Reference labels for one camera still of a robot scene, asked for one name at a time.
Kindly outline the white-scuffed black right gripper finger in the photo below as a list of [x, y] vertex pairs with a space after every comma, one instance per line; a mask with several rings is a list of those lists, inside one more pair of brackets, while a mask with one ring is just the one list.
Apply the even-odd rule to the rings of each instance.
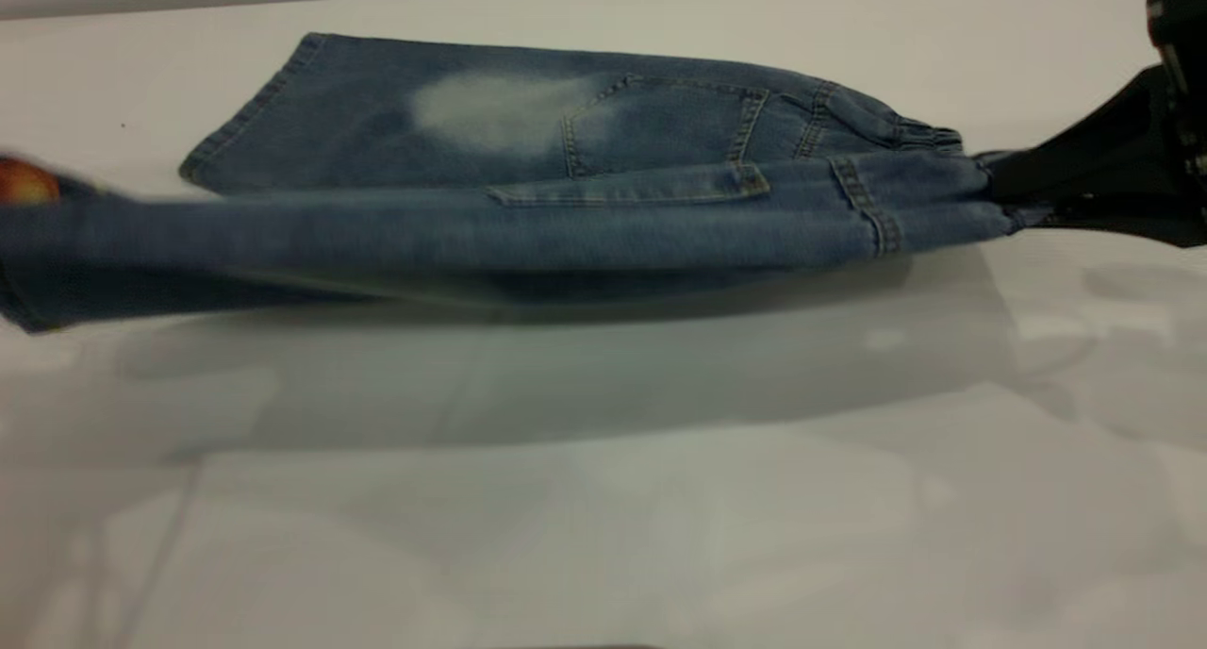
[[1185, 195], [1079, 195], [1053, 207], [1034, 227], [1104, 232], [1199, 249], [1206, 244], [1206, 207], [1203, 199]]

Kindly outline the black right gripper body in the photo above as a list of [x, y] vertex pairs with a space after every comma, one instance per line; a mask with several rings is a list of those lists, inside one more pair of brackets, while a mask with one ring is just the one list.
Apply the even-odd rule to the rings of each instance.
[[1205, 188], [1206, 0], [1145, 0], [1148, 34], [1171, 90], [1171, 131], [1182, 170]]

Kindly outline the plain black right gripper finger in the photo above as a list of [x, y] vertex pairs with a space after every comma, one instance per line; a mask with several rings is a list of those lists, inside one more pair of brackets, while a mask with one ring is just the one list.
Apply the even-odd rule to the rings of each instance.
[[1065, 203], [1085, 195], [1180, 198], [1180, 142], [1171, 128], [1180, 74], [1142, 70], [1085, 119], [1030, 150], [976, 154], [999, 203]]

